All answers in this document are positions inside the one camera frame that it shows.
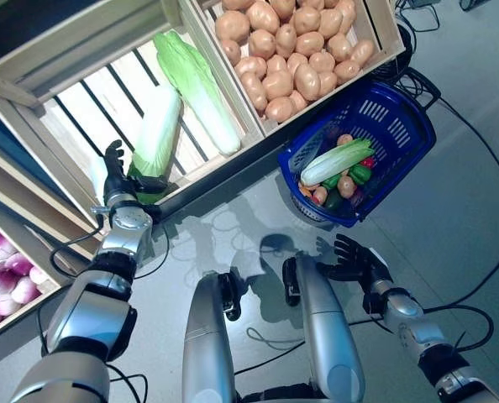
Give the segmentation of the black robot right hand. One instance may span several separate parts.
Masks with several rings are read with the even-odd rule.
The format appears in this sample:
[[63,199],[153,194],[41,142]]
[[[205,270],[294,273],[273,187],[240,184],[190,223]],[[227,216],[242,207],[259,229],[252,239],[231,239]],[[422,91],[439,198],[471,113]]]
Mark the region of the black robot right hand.
[[327,277],[337,281],[357,281],[364,293],[370,293],[373,285],[381,280],[392,282],[385,264],[367,247],[352,238],[337,234],[334,253],[338,263],[333,265]]

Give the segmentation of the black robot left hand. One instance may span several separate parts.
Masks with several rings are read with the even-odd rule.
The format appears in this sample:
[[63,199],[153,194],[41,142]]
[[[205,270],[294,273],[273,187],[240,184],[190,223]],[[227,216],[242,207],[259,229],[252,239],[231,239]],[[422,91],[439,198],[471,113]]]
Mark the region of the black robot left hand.
[[163,176],[142,175],[133,166],[129,173],[123,171],[123,142],[114,140],[107,148],[103,156],[103,161],[107,169],[107,178],[103,185],[103,200],[108,203],[108,199],[117,194],[130,194],[138,202],[151,205],[158,202],[169,187],[169,181]]

